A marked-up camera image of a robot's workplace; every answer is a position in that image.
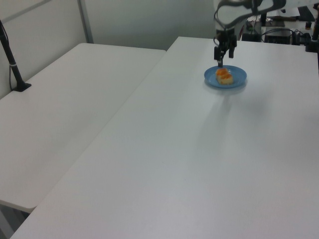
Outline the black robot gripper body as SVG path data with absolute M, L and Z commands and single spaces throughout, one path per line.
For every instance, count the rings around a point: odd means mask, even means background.
M 234 28 L 217 30 L 215 39 L 218 41 L 217 47 L 221 51 L 234 50 L 237 46 L 237 37 Z

